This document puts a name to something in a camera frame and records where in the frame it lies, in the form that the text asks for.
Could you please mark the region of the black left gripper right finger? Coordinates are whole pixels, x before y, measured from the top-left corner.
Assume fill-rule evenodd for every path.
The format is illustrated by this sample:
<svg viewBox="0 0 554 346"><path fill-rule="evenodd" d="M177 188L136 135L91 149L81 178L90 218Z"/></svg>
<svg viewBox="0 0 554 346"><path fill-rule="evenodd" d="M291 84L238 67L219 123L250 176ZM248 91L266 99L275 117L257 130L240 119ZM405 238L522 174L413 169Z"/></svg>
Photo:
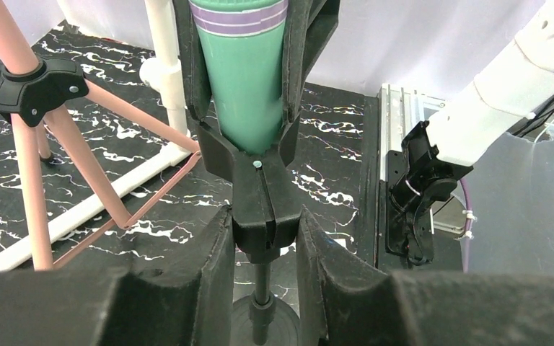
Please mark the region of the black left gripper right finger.
<svg viewBox="0 0 554 346"><path fill-rule="evenodd" d="M554 278L384 273L306 210L296 237L300 345L554 345Z"/></svg>

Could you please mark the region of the black round-base mic stand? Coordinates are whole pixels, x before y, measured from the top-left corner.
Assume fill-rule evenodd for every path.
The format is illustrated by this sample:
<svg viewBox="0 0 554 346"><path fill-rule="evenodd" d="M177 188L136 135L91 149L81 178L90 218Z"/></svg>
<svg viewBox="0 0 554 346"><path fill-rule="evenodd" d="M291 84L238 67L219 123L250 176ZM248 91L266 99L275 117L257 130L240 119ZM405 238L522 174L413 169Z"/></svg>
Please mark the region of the black round-base mic stand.
<svg viewBox="0 0 554 346"><path fill-rule="evenodd" d="M191 1L175 1L185 103L206 170L232 185L234 279L228 345L300 345L300 318L271 292L271 265L296 241L303 206L289 179L305 80L338 26L339 1L288 1L282 50L282 126L262 154L219 130Z"/></svg>

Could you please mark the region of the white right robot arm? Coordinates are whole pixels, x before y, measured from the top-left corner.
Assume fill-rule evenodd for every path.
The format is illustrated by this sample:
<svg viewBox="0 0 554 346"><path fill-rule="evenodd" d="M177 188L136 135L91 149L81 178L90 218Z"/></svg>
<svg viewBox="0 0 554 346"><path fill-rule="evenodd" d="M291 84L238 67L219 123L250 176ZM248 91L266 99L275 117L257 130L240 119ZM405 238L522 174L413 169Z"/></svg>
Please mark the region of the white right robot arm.
<svg viewBox="0 0 554 346"><path fill-rule="evenodd" d="M546 1L506 47L447 105L388 138L384 248L411 265L434 258L431 206L509 128L554 97L554 1Z"/></svg>

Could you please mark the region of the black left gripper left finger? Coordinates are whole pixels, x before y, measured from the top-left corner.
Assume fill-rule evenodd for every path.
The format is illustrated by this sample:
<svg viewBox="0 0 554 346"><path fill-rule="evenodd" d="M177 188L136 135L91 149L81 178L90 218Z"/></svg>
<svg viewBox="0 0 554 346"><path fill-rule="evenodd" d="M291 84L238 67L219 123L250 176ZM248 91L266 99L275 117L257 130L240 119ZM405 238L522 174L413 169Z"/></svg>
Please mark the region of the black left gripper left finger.
<svg viewBox="0 0 554 346"><path fill-rule="evenodd" d="M0 272L0 345L228 345L231 210L162 269Z"/></svg>

